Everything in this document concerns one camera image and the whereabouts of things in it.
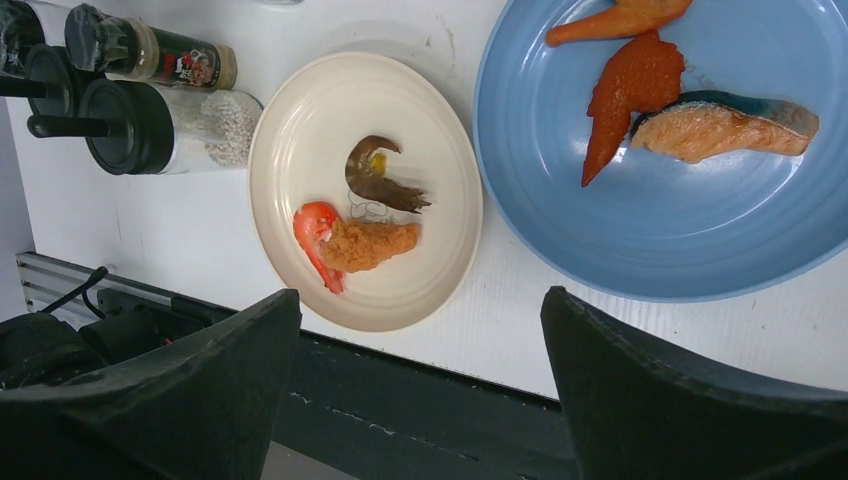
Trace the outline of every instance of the jar lid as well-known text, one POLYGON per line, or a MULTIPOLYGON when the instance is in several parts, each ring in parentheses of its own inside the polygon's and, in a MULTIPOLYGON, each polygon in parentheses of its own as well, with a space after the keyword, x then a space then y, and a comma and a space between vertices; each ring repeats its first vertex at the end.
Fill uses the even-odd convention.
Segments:
POLYGON ((63 47, 40 44, 27 55, 24 77, 45 86, 43 98, 29 98, 33 114, 75 117, 86 88, 103 74, 77 70, 63 47))
POLYGON ((65 46, 74 67, 87 72, 129 74, 138 60, 138 39, 125 20, 86 3, 65 18, 65 46))
POLYGON ((44 43, 44 31, 35 10, 25 2, 0 3, 0 70, 6 75, 23 77, 24 60, 30 48, 44 43))
POLYGON ((165 100, 146 83, 94 81, 85 92, 82 117, 102 120, 109 133, 86 137, 94 160, 112 175, 161 172, 174 151, 174 123, 165 100))

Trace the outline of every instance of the blue plate rim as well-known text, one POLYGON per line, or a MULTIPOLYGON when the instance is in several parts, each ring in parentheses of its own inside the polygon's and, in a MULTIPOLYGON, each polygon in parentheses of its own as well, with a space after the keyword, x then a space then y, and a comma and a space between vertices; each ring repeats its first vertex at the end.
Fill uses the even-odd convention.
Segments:
MULTIPOLYGON (((569 0, 569 1, 576 3, 579 0, 569 0)), ((492 188, 492 184, 489 181, 489 174, 488 174, 488 170, 486 169, 486 162, 483 160, 482 150, 480 149, 480 130, 479 130, 479 121, 478 121, 478 119, 480 118, 480 116, 478 115, 479 105, 480 105, 480 86, 482 84, 483 74, 485 73, 485 70, 486 70, 486 63, 487 63, 487 60, 489 58, 489 52, 492 48, 492 43, 494 43, 495 36, 499 32, 501 24, 504 21, 504 18, 506 18, 506 15, 509 13, 509 10, 513 7, 513 4, 515 2, 516 2, 516 0, 508 0, 506 5, 504 5, 503 10, 501 10, 501 13, 498 16, 497 22, 495 22, 495 25, 492 27, 492 31, 489 34, 489 39, 486 41, 486 47, 483 49, 483 56, 481 57, 480 63, 477 67, 477 78, 476 78, 475 83, 474 83, 474 101, 473 101, 473 106, 472 106, 472 122, 471 122, 471 124, 472 124, 472 137, 473 137, 473 140, 474 140, 475 157, 477 157, 477 166, 478 166, 478 169, 480 170, 480 176, 483 179, 483 183, 486 185, 486 192, 488 193, 489 198, 495 204, 495 208, 497 209, 498 213, 500 214, 500 216, 504 220, 504 222, 506 222, 507 226, 509 226, 509 229, 512 231, 512 233, 515 234, 515 236, 517 236, 519 240, 521 240, 521 243, 524 244, 524 246, 526 248, 528 248, 531 252, 533 252, 533 254, 536 255, 537 258, 541 259, 549 267, 553 268, 558 273, 568 277, 570 280, 575 281, 577 283, 580 283, 583 286, 589 287, 589 288, 596 290, 598 292, 601 292, 601 293, 606 293, 608 295, 612 295, 612 296, 615 296, 615 297, 620 297, 620 298, 624 298, 624 299, 628 299, 628 300, 636 300, 636 301, 640 301, 640 302, 650 302, 650 303, 661 303, 661 304, 706 303, 706 302, 715 302, 715 301, 728 300, 728 299, 731 299, 731 298, 741 297, 741 296, 744 296, 744 295, 749 295, 749 294, 761 292, 761 291, 766 290, 768 288, 780 285, 782 283, 785 283, 789 280, 792 280, 796 277, 800 277, 801 275, 804 275, 805 273, 812 271, 816 267, 823 265, 827 261, 833 259, 838 254, 840 254, 843 251, 845 251, 846 249, 848 249, 848 238, 846 238, 845 240, 843 240, 841 243, 839 243, 835 247, 831 248, 830 250, 828 250, 828 251, 822 253, 821 255, 819 255, 818 257, 816 257, 814 260, 811 260, 811 261, 805 263, 802 266, 796 267, 796 268, 794 268, 794 269, 792 269, 792 270, 790 270, 790 271, 788 271, 788 272, 786 272, 782 275, 778 275, 778 276, 776 276, 776 277, 774 277, 770 280, 755 283, 753 285, 749 285, 749 286, 744 287, 744 288, 737 288, 735 290, 727 290, 727 291, 724 291, 722 293, 714 293, 714 294, 709 294, 709 295, 698 295, 698 296, 688 296, 688 297, 657 297, 657 296, 651 296, 651 295, 634 294, 634 293, 630 293, 630 292, 619 291, 619 290, 607 288, 603 285, 599 285, 595 282, 592 282, 592 281, 589 281, 585 278, 582 278, 579 275, 575 275, 575 274, 567 271, 565 268, 562 268, 559 265, 557 265, 556 263, 554 263, 553 261, 551 261, 547 256, 542 254, 542 252, 540 252, 524 236, 524 234, 518 229, 518 227, 515 226, 515 224, 512 222, 512 220, 509 218, 509 216, 507 216, 503 205, 501 204, 500 200, 498 199, 498 196, 495 194, 494 189, 492 188)))

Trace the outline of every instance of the tabletop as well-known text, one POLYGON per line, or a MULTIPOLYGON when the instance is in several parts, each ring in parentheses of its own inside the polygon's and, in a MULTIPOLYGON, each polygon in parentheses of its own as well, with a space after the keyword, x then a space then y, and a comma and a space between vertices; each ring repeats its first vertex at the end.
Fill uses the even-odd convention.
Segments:
MULTIPOLYGON (((77 2, 54 0, 69 6, 77 2)), ((470 134, 473 89, 506 0, 91 1, 178 33, 226 43, 235 88, 265 104, 322 55, 363 50, 393 57, 432 82, 470 134)), ((256 237, 246 172, 113 177, 80 139, 37 140, 29 107, 8 102, 36 250, 184 295, 241 309, 282 287, 256 237)), ((304 307, 303 328, 417 362, 556 398, 539 320, 552 285, 684 348, 785 380, 848 390, 848 253, 782 285, 729 300, 654 304, 600 293, 537 259, 487 200, 466 282, 436 315, 366 334, 304 307)))

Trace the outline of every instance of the plate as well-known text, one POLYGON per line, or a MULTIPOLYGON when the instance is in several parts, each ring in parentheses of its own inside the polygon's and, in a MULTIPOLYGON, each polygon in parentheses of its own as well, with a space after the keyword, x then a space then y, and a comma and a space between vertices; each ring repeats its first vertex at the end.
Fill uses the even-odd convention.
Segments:
POLYGON ((736 151, 689 166, 622 144, 580 187, 586 110, 626 39, 549 48, 554 25, 607 0, 510 1, 474 99, 484 182, 513 231, 567 276, 618 296, 727 298, 787 280, 848 238, 848 0, 695 0, 660 30, 686 57, 684 91, 783 98, 821 120, 804 155, 736 151))
POLYGON ((436 312, 462 283, 477 251, 483 187, 471 142, 455 112, 421 75, 381 55, 345 52, 295 73, 257 125, 248 167, 259 240, 283 283, 325 319, 363 331, 406 327, 436 312), (363 137, 396 141, 387 176, 422 186, 432 206, 399 212, 354 195, 344 178, 363 137), (418 246, 376 269, 324 287, 292 232, 304 203, 329 201, 345 218, 421 223, 418 246))

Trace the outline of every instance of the wire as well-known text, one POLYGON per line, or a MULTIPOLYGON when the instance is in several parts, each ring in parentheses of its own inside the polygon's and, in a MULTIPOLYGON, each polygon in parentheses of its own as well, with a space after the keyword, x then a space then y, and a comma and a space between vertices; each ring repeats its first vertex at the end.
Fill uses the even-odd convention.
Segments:
MULTIPOLYGON (((106 267, 98 268, 97 270, 95 270, 91 274, 91 276, 88 277, 88 280, 83 282, 82 285, 80 285, 79 287, 77 287, 77 288, 71 290, 70 292, 66 293, 59 300, 56 300, 55 302, 51 303, 50 305, 47 305, 46 307, 41 309, 41 311, 43 313, 53 313, 55 310, 62 308, 66 303, 70 302, 71 300, 73 300, 74 298, 79 296, 80 294, 86 293, 89 288, 97 285, 101 280, 106 278, 106 275, 108 275, 108 274, 109 274, 109 270, 106 267)), ((95 315, 97 315, 98 318, 104 318, 105 317, 105 315, 103 317, 100 316, 100 315, 103 314, 103 312, 101 312, 100 310, 97 310, 97 308, 94 305, 91 305, 91 302, 88 301, 88 298, 85 295, 83 296, 83 302, 86 304, 86 306, 89 309, 93 309, 92 312, 95 315)))

